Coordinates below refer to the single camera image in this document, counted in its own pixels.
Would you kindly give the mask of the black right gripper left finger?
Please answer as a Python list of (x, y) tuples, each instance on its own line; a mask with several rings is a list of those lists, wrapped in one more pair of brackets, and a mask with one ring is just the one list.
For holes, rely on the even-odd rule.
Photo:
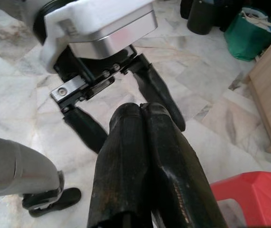
[(149, 157), (140, 107), (119, 106), (98, 153), (87, 228), (153, 228)]

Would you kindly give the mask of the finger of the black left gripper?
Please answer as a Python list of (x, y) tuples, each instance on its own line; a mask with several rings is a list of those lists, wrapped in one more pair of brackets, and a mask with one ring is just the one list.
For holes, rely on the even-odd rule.
[(98, 122), (79, 107), (73, 107), (64, 113), (64, 121), (89, 149), (99, 153), (108, 134)]
[(177, 127), (184, 131), (186, 123), (170, 91), (155, 67), (143, 54), (136, 56), (130, 63), (130, 71), (135, 77), (139, 91), (149, 103), (164, 106)]

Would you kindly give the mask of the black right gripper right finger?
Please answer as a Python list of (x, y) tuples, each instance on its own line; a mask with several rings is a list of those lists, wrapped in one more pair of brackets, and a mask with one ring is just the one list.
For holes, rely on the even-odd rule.
[(160, 104), (143, 104), (154, 216), (161, 228), (228, 228), (200, 161)]

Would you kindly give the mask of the red plastic stool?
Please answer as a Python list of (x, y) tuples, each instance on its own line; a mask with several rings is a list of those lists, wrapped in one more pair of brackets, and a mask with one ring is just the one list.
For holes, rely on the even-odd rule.
[(232, 199), (250, 228), (271, 227), (271, 172), (242, 173), (211, 184), (217, 201)]

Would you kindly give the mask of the black bin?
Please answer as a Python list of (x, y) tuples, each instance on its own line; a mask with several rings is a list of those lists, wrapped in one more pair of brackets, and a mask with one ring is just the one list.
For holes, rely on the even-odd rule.
[(216, 10), (215, 0), (194, 0), (187, 28), (195, 34), (207, 35), (214, 25)]
[(181, 0), (180, 15), (183, 19), (188, 19), (192, 8), (193, 0)]

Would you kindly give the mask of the green bag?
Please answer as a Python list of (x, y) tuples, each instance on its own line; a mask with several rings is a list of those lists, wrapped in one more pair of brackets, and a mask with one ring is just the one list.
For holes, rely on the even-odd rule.
[(230, 54), (242, 61), (252, 61), (271, 44), (271, 21), (257, 8), (242, 7), (224, 32)]

